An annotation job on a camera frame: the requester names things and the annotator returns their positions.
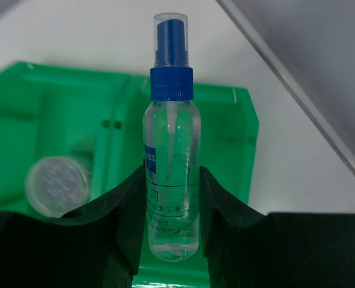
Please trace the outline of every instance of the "white background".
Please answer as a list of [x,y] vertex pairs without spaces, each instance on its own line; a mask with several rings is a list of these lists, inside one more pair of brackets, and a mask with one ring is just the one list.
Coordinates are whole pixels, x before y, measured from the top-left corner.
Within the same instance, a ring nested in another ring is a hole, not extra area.
[[19,59],[147,75],[162,12],[189,17],[195,81],[251,94],[260,128],[250,205],[354,212],[354,176],[215,0],[25,0],[0,17],[0,68]]

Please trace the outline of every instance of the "green bin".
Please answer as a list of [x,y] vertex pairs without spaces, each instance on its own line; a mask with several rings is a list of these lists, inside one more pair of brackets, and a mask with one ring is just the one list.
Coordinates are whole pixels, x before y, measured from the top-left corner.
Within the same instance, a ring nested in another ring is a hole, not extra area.
[[[258,119],[248,91],[195,84],[202,119],[201,164],[248,202]],[[73,155],[91,163],[91,199],[116,187],[144,156],[142,115],[148,77],[18,62],[0,72],[0,211],[35,218],[25,177],[39,159]],[[164,262],[148,248],[147,229],[133,287],[209,287],[201,248],[183,262]]]

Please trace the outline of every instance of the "blue spray nozzle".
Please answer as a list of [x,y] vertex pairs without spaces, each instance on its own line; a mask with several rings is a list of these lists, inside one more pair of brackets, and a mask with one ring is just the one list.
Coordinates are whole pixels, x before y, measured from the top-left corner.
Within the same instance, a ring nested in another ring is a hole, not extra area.
[[188,66],[184,22],[169,19],[157,25],[157,50],[155,67]]

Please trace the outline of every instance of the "clear plastic cap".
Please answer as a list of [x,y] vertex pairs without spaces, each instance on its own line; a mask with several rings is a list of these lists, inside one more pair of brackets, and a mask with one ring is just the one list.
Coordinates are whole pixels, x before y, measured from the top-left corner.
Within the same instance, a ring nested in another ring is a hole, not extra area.
[[89,170],[73,157],[46,157],[36,162],[25,181],[31,206],[47,217],[61,217],[89,200]]
[[188,17],[180,13],[154,16],[154,66],[188,67]]

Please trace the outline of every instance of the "clear plastic bottle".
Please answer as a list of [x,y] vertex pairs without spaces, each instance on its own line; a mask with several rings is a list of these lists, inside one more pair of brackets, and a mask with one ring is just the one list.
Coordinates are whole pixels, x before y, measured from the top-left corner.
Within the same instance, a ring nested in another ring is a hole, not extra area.
[[154,16],[157,39],[151,99],[144,114],[147,223],[152,253],[181,261],[199,245],[201,118],[188,66],[187,17]]

